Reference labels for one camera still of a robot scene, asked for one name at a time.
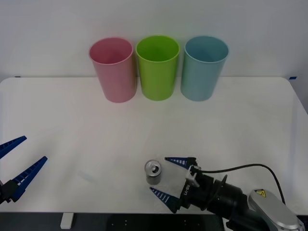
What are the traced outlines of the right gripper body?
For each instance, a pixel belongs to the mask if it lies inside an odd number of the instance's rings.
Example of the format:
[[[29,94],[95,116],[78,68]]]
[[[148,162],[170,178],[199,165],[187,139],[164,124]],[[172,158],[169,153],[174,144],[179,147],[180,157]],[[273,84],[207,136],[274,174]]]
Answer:
[[[186,174],[186,181],[180,194],[178,210],[188,209],[191,205],[201,211],[210,208],[217,196],[218,186],[213,177],[202,173],[200,167],[191,165]]]

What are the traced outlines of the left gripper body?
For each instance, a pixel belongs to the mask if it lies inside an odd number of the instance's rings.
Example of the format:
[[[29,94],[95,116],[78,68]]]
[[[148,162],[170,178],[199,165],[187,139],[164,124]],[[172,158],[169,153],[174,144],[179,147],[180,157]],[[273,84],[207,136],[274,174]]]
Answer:
[[[0,203],[3,202],[9,202],[9,199],[7,197],[7,186],[6,184],[3,184],[0,182]]]

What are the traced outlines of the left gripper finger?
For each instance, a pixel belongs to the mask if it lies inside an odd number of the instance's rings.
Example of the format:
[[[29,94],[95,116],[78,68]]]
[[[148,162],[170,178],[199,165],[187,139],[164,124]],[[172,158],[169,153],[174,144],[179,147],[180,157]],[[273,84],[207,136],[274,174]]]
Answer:
[[[18,201],[47,160],[46,156],[42,157],[18,176],[6,182],[4,184],[4,201],[7,203]]]
[[[8,141],[0,145],[0,159],[7,155],[11,150],[17,147],[19,144],[24,142],[27,139],[26,136],[22,136],[11,141]]]

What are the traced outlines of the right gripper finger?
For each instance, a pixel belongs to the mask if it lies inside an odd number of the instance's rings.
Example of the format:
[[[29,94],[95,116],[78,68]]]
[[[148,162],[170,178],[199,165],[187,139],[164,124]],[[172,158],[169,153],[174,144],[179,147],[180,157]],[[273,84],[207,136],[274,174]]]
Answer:
[[[165,157],[165,160],[185,169],[189,169],[191,166],[201,169],[198,166],[195,157]]]
[[[151,192],[173,213],[181,208],[182,199],[150,187]]]

